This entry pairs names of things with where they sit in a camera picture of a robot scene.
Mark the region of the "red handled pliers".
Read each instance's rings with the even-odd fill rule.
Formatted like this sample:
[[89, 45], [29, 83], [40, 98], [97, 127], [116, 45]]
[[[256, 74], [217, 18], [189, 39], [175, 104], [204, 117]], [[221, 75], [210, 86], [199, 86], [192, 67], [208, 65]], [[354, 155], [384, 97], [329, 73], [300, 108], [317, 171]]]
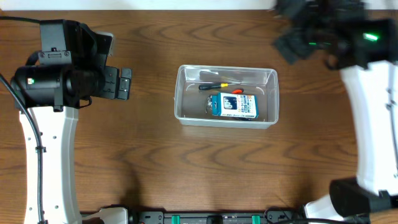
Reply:
[[243, 89], [236, 89], [236, 90], [233, 90], [231, 93], [232, 94], [242, 94], [243, 92], [244, 92]]

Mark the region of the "black yellow screwdriver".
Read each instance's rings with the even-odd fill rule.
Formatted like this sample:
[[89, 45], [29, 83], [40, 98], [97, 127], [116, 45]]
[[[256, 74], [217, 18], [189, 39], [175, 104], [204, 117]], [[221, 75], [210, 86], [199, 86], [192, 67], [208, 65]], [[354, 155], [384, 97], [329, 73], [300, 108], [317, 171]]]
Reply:
[[198, 89], [201, 91], [207, 91], [207, 90], [214, 90], [214, 89], [220, 89], [220, 88], [225, 88], [231, 85], [239, 85], [239, 83], [206, 83], [206, 84], [201, 84], [198, 86]]

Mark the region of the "small steel hammer black grip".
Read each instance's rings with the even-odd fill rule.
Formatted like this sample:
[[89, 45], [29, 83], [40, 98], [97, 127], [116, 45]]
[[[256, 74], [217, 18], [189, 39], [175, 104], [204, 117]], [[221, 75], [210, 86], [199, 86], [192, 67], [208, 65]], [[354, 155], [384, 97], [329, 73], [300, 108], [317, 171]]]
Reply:
[[[212, 98], [213, 98], [213, 95], [210, 95], [205, 101], [205, 114], [208, 114], [208, 112], [213, 109], [212, 108]], [[238, 120], [238, 121], [252, 121], [251, 118], [233, 118], [233, 119]]]

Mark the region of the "blue white screw box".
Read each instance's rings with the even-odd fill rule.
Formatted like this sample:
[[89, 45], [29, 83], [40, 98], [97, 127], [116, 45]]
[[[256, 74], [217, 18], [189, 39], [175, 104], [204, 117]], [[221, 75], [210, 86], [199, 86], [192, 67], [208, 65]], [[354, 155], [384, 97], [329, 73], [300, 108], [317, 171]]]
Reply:
[[257, 97], [232, 93], [211, 95], [211, 112], [213, 116], [255, 119], [259, 116]]

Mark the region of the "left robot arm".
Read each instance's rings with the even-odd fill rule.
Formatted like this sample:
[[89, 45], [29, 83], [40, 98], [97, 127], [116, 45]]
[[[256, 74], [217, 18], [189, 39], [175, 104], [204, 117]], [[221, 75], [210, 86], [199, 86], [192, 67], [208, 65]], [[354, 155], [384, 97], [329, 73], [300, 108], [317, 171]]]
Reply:
[[82, 215], [74, 146], [79, 111], [93, 98], [127, 100], [132, 70], [107, 65], [114, 35], [70, 20], [39, 22], [40, 50], [11, 79], [27, 171], [26, 223], [131, 223], [122, 205]]

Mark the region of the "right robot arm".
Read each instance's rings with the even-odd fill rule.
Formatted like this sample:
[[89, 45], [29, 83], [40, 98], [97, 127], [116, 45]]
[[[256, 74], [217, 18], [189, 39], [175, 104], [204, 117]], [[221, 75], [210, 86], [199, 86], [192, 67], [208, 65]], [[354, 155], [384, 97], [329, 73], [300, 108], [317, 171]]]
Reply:
[[362, 1], [278, 0], [291, 23], [275, 42], [288, 63], [324, 50], [351, 103], [358, 168], [330, 182], [329, 193], [286, 218], [287, 223], [369, 223], [397, 208], [397, 22], [372, 19]]

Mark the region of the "clear plastic container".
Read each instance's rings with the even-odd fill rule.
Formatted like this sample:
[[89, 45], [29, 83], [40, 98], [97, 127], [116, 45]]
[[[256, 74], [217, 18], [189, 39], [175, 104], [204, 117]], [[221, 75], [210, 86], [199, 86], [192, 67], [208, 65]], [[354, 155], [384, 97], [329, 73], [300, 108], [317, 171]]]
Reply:
[[[201, 91], [206, 83], [239, 83], [225, 88]], [[205, 101], [210, 95], [243, 89], [242, 95], [255, 95], [259, 116], [252, 121], [238, 121], [205, 114]], [[175, 85], [174, 115], [183, 125], [221, 128], [267, 129], [279, 120], [279, 83], [271, 68], [182, 65]]]

